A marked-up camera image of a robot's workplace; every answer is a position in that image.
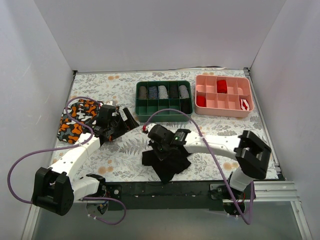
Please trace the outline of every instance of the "pink storage box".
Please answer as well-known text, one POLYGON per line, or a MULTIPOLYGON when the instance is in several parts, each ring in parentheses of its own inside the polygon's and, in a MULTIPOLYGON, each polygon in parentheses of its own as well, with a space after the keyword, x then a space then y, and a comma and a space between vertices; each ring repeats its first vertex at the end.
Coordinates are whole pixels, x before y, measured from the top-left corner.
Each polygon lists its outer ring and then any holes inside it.
POLYGON ((195 79, 195 112, 201 115, 245 118, 255 108, 250 82, 245 77, 198 75, 195 79), (227 93, 217 92, 217 81, 226 80, 227 93), (197 96, 205 97, 206 107, 197 105, 197 96), (241 110, 240 99, 249 103, 241 110))

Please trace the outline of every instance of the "gray floor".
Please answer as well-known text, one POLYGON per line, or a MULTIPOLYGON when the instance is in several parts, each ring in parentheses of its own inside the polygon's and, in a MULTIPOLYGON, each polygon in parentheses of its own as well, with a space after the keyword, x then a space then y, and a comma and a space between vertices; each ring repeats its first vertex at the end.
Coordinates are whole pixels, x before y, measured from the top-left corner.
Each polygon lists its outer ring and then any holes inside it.
MULTIPOLYGON (((119 225, 87 217, 85 203, 75 203, 65 216, 41 209, 34 240, 300 240, 290 202, 256 202, 252 225, 205 209, 129 210, 119 225)), ((115 221, 123 212, 109 211, 115 221)))

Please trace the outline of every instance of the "gray wall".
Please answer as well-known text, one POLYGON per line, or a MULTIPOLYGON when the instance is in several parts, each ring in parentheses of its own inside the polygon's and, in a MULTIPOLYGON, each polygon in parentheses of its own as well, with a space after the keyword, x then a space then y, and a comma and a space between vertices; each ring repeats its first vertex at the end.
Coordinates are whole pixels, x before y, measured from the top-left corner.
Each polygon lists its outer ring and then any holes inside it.
MULTIPOLYGON (((33 0, 0 0, 0 239, 20 239, 30 206, 7 187, 11 165, 54 146, 72 71, 33 0)), ((35 172, 50 153, 25 159, 12 175, 16 193, 31 199, 35 172)))
POLYGON ((286 1, 251 71, 281 169, 320 239, 320 1, 286 1))
POLYGON ((285 0, 35 0, 80 72, 252 65, 285 0))

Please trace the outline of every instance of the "metal frame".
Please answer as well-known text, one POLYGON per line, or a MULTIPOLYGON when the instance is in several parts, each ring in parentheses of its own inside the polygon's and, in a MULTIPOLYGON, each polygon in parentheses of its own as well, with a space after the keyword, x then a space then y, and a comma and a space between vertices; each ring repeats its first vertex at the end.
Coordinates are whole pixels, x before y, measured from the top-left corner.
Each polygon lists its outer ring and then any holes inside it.
MULTIPOLYGON (((276 166, 279 167, 279 161, 278 161, 277 156, 275 154, 275 150, 274 150, 273 144, 271 142, 269 132, 267 130, 266 122, 264 120, 264 117, 263 117, 263 114, 261 111, 261 107, 259 105, 257 95, 256 95, 256 92, 255 92, 255 89, 253 86, 253 81, 250 77, 250 71, 248 68, 245 68, 243 71, 244 71, 245 76, 250 81, 251 90, 252 90, 253 97, 256 102, 256 107, 258 108, 259 114, 261 116, 263 130, 265 132, 265 135, 267 136, 268 144, 270 145, 270 147, 272 149, 272 154, 273 154, 276 166)), ((275 180, 275 181, 274 180, 273 181, 255 181, 254 186, 255 186, 255 194, 256 194, 255 201, 258 201, 258 202, 291 202, 292 210, 294 212, 296 222, 299 227, 302 239, 303 240, 312 240, 312 236, 311 236, 307 221, 305 219, 305 215, 304 215, 302 207, 301 207, 300 198, 298 196, 298 193, 297 193, 297 190, 295 188, 295 184, 293 181, 277 181, 277 180, 275 180)), ((22 235, 23 240, 32 239, 39 211, 40 211, 39 207, 37 207, 35 205, 31 205, 30 212, 29 212, 29 215, 28 215, 28 218, 26 221, 25 229, 24 229, 24 232, 22 235)))

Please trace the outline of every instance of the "cable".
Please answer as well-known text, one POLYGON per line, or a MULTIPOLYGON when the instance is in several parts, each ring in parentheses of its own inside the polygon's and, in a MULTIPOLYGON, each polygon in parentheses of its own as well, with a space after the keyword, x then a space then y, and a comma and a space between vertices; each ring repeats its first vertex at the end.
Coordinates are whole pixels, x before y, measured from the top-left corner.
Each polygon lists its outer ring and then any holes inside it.
POLYGON ((157 115, 158 113, 161 113, 161 112, 164 112, 164 111, 175 111, 175 112, 177 112, 177 113, 179 113, 179 114, 182 114, 182 115, 188 117, 189 120, 195 125, 196 129, 198 130, 198 133, 199 133, 200 137, 202 138, 204 144, 206 145, 209 153, 210 153, 211 156, 213 157, 213 160, 214 160, 214 162, 215 162, 215 164, 216 164, 216 166, 217 166, 217 168, 218 168, 218 170, 219 170, 219 172, 220 172, 220 174, 221 174, 221 176, 222 176, 222 179, 223 179, 223 181, 224 181, 224 184, 225 184, 225 186, 226 186, 226 188, 227 188, 227 190, 228 190, 228 192, 229 192, 229 194, 230 194, 230 196, 231 196, 231 199, 232 199, 232 201, 233 201, 233 203, 234 203, 234 205, 235 205, 235 208, 236 208, 237 211, 240 213, 243 221, 244 221, 247 225, 250 225, 250 224, 251 224, 251 221, 252 221, 252 207, 253 207, 253 204, 254 204, 254 190, 255 190, 254 182, 252 181, 251 184, 250 184, 251 191, 250 191, 250 204, 249 204, 249 218, 246 219, 246 218, 245 218, 245 214, 241 211, 241 209, 240 209, 240 207, 239 207, 239 205, 238 205, 238 203, 237 203, 236 197, 235 197, 234 193, 232 192, 231 187, 230 187, 230 185, 229 185, 229 183, 228 183, 228 180, 226 179, 226 176, 224 175, 224 172, 222 171, 222 168, 220 167, 220 164, 219 164, 219 162, 218 162, 218 160, 217 160, 217 158, 216 158, 216 155, 214 154, 213 150, 212 150, 211 147, 209 146, 207 140, 204 138, 204 135, 202 134, 199 126, 197 125, 197 123, 196 123, 191 117, 189 117, 187 114, 185 114, 185 113, 182 112, 182 111, 179 111, 179 110, 176 110, 176 109, 171 109, 171 108, 166 108, 166 109, 162 109, 162 110, 156 111, 154 114, 152 114, 152 115, 149 117, 149 119, 146 121, 146 123, 143 125, 142 129, 145 130, 145 129, 146 129, 146 126, 150 123, 151 119, 152 119, 155 115, 157 115))
POLYGON ((125 206, 125 204, 122 202, 122 201, 119 201, 118 199, 115 199, 115 198, 111 198, 111 197, 89 197, 89 196, 86 196, 83 198, 83 200, 106 200, 106 201, 114 201, 116 203, 119 203, 122 207, 123 207, 123 210, 124 210, 124 213, 123 213, 123 216, 120 218, 120 220, 116 221, 116 222, 111 222, 111 221, 107 221, 107 220, 104 220, 103 218, 101 217, 98 217, 96 215, 93 215, 93 214, 88 214, 88 216, 94 218, 94 219, 98 219, 99 221, 105 223, 105 224, 109 224, 109 225, 117 225, 119 223, 121 223, 123 221, 123 219, 125 219, 125 216, 127 214, 127 208, 125 206))
MULTIPOLYGON (((89 142, 89 141, 93 138, 93 136, 94 136, 94 131, 93 131, 93 129, 92 129, 91 127, 89 127, 88 125, 86 125, 86 124, 84 124, 84 123, 82 123, 82 122, 79 122, 78 120, 74 119, 74 118, 70 115, 70 113, 68 112, 68 106, 69 106, 69 104, 70 104, 72 101, 76 100, 76 99, 86 99, 86 100, 90 100, 90 101, 93 101, 93 102, 97 103, 98 106, 100 106, 101 103, 98 102, 98 101, 96 101, 96 100, 94 100, 94 99, 92 99, 92 98, 86 97, 86 96, 77 96, 77 97, 74 97, 74 98, 70 99, 70 100, 65 104, 65 107, 64 107, 65 113, 66 113, 66 115, 68 116, 69 119, 71 119, 72 121, 76 122, 76 123, 79 124, 80 126, 89 129, 89 131, 90 131, 90 137, 88 137, 87 140, 85 140, 85 141, 83 141, 83 142, 81 142, 81 143, 79 143, 79 144, 74 144, 74 145, 71 145, 71 146, 48 148, 48 149, 33 151, 33 152, 30 152, 30 153, 28 153, 28 154, 20 157, 17 161, 15 161, 15 163, 11 166, 11 168, 10 168, 10 170, 9 170, 9 172, 8 172, 6 181, 7 181, 7 185, 8 185, 8 188, 9 188, 10 193, 11 193, 12 196, 13 196, 15 199, 17 199, 18 201, 20 201, 20 202, 22 202, 22 203, 25 203, 25 204, 32 204, 32 201, 24 200, 24 199, 22 199, 21 197, 19 197, 19 196, 15 193, 15 191, 13 190, 13 188, 12 188, 12 185, 11 185, 11 174, 12 174, 14 168, 16 167, 16 165, 17 165, 18 163, 20 163, 23 159, 25 159, 25 158, 27 158, 27 157, 30 157, 30 156, 32 156, 32 155, 35 155, 35 154, 46 153, 46 152, 53 152, 53 151, 57 151, 57 150, 66 150, 66 149, 77 148, 77 147, 79 147, 79 146, 82 146, 82 145, 86 144, 87 142, 89 142)), ((119 221, 117 221, 117 222, 108 222, 108 221, 106 221, 106 220, 104 220, 104 219, 99 219, 99 217, 97 217, 98 220, 100 220, 100 221, 102 221, 102 222, 104 222, 104 223, 106 223, 106 224, 109 224, 109 225, 119 224, 119 223, 125 218, 125 216, 126 216, 126 211, 127 211, 126 206, 123 204, 123 202, 121 202, 121 201, 119 201, 119 200, 117 200, 117 199, 113 199, 113 198, 109 198, 109 197, 84 197, 83 199, 87 199, 87 200, 101 200, 101 199, 102 199, 102 200, 110 200, 110 201, 114 201, 114 202, 120 203, 120 204, 123 206, 123 209, 124 209, 123 217, 122 217, 119 221)))

